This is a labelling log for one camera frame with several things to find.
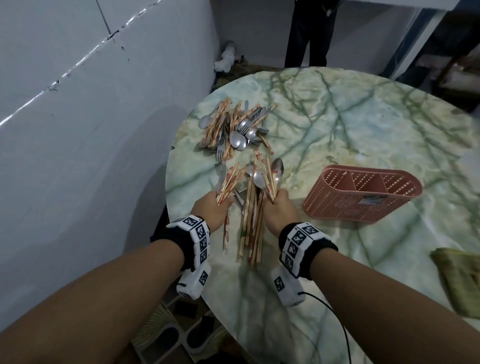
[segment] black and white qr marker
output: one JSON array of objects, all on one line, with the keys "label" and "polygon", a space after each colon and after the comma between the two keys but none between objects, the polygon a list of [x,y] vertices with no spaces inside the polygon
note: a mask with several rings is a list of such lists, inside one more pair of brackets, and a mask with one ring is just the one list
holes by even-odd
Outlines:
[{"label": "black and white qr marker", "polygon": [[203,262],[193,272],[187,269],[177,283],[177,293],[182,297],[198,300],[211,272],[212,267],[208,262]]},{"label": "black and white qr marker", "polygon": [[193,267],[197,269],[210,255],[210,230],[205,220],[190,215],[167,225],[167,228],[179,227],[190,233],[193,240]]},{"label": "black and white qr marker", "polygon": [[278,265],[270,272],[270,277],[275,285],[278,297],[285,307],[296,306],[305,300],[305,296],[298,294],[298,292],[303,291],[300,281],[293,277],[284,266]]},{"label": "black and white qr marker", "polygon": [[322,238],[332,240],[331,237],[308,222],[295,225],[287,235],[280,261],[295,278],[299,277],[300,263],[303,260],[305,251],[312,242]]}]

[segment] round table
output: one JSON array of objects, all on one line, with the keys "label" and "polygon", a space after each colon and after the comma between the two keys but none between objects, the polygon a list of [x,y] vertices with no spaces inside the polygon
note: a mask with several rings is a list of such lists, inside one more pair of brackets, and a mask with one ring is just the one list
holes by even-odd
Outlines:
[{"label": "round table", "polygon": [[[438,247],[480,253],[479,194],[456,164],[479,139],[468,115],[417,89],[356,71],[311,67],[245,76],[208,95],[179,128],[167,165],[170,220],[188,215],[218,182],[215,156],[195,149],[204,134],[197,123],[227,96],[234,105],[246,99],[279,104],[267,118],[267,140],[284,161],[282,187],[302,220],[332,236],[343,254],[450,308],[429,253]],[[234,151],[227,167],[244,165],[251,155]],[[312,220],[301,204],[333,163],[406,170],[421,181],[423,195],[372,225]],[[212,234],[212,274],[202,294],[215,316],[259,363],[347,363],[345,337],[331,312],[310,297],[293,308],[281,305],[269,276],[279,264],[270,233],[257,268],[235,261],[239,206],[230,212],[229,248],[222,251],[223,229]],[[301,283],[324,299],[313,282]],[[349,339],[353,362],[369,362]]]}]

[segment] person's left hand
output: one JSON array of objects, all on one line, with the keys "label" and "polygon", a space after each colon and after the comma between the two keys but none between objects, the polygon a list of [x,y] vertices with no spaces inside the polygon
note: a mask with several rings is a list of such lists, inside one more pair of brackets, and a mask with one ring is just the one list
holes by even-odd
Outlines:
[{"label": "person's left hand", "polygon": [[204,219],[210,229],[210,233],[223,225],[228,208],[233,204],[233,197],[226,198],[220,205],[216,203],[216,192],[210,191],[198,199],[190,212],[192,215]]}]

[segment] folded cloth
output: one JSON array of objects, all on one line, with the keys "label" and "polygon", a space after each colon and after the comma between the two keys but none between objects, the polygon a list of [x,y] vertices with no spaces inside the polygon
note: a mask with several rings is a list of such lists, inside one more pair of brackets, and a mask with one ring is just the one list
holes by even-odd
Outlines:
[{"label": "folded cloth", "polygon": [[444,279],[455,311],[480,319],[480,255],[439,248],[430,257]]}]

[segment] basket label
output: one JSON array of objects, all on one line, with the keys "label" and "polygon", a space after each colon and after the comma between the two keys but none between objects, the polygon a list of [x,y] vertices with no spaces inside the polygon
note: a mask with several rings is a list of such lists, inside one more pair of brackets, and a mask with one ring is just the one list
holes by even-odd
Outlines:
[{"label": "basket label", "polygon": [[362,205],[379,205],[387,196],[381,194],[366,194],[359,202]]}]

